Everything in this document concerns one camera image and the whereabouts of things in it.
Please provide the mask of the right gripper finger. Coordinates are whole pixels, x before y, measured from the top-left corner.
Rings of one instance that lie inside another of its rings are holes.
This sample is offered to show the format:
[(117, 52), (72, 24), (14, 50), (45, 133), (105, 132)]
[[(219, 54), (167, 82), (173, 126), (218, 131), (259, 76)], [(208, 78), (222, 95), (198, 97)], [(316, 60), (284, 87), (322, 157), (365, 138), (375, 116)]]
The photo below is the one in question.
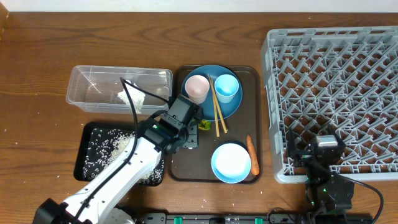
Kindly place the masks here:
[(287, 141), (287, 152), (296, 152), (297, 147), (295, 143), (295, 136), (292, 128), (289, 128), (289, 138)]
[(336, 131), (332, 128), (332, 126), (330, 124), (327, 126), (327, 132), (329, 135), (334, 136), (335, 141), (337, 142), (337, 145), (344, 145), (343, 140), (336, 134)]

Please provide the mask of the green snack wrapper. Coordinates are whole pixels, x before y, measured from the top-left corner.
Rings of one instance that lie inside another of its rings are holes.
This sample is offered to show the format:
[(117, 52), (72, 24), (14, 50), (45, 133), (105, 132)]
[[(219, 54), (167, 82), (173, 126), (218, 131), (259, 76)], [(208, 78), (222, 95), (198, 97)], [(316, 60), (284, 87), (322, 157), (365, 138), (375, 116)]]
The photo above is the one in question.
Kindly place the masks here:
[(211, 129), (211, 122), (210, 122), (210, 121), (202, 120), (202, 121), (200, 121), (200, 123), (198, 124), (198, 128), (199, 128), (200, 130), (209, 131), (209, 130)]

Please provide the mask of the light blue bowl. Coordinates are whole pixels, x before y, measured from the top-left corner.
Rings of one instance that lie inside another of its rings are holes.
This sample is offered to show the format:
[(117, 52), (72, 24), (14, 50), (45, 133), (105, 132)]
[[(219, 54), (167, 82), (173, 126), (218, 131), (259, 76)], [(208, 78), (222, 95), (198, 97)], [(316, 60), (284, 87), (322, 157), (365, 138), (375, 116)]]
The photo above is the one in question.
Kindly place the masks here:
[(215, 149), (211, 169), (220, 181), (237, 184), (251, 172), (251, 158), (241, 144), (225, 143)]

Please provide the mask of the white napkin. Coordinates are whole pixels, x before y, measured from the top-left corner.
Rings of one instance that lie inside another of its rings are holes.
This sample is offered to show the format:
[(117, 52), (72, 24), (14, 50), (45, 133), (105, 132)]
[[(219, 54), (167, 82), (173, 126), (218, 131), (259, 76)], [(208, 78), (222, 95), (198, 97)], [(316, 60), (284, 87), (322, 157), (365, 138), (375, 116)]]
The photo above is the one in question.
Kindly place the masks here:
[[(131, 85), (126, 85), (128, 89), (128, 93), (131, 97), (131, 100), (134, 104), (134, 108), (137, 114), (142, 114), (142, 107), (144, 104), (144, 100), (146, 97), (146, 94), (137, 90), (136, 88), (132, 87)], [(122, 90), (121, 92), (118, 93), (118, 98), (123, 101), (125, 105), (130, 106), (130, 102), (127, 97), (127, 93), (125, 90)]]

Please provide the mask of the white rice pile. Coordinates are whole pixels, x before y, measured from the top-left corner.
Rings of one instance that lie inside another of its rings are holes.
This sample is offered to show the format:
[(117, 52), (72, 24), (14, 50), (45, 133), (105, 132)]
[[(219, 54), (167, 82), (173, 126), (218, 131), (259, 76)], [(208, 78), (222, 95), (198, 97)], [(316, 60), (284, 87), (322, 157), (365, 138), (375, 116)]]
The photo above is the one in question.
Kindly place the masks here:
[(120, 155), (133, 136), (133, 131), (120, 129), (92, 130), (87, 152), (83, 156), (83, 180), (93, 180)]

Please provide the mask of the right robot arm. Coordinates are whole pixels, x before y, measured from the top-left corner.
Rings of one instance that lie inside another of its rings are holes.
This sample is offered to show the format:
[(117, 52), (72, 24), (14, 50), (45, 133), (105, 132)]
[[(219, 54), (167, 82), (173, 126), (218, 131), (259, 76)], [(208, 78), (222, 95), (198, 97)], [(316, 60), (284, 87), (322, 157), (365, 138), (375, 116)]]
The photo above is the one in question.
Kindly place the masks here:
[(329, 167), (335, 165), (344, 153), (346, 144), (331, 126), (326, 135), (320, 135), (303, 149), (295, 143), (289, 129), (287, 152), (294, 167), (305, 169), (306, 196), (312, 208), (302, 217), (302, 223), (348, 223), (346, 211), (352, 208), (354, 184), (336, 174)]

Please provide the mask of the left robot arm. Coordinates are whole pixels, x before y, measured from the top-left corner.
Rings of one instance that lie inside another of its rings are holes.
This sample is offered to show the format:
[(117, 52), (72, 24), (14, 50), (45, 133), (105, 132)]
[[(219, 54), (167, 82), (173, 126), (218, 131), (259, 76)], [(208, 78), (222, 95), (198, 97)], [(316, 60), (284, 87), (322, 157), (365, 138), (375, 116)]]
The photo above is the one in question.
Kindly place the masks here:
[(36, 211), (34, 223), (104, 223), (116, 204), (160, 162), (175, 154), (188, 132), (203, 119), (203, 108), (178, 95), (169, 110), (160, 110), (135, 124), (126, 148), (88, 185), (57, 204), (47, 199)]

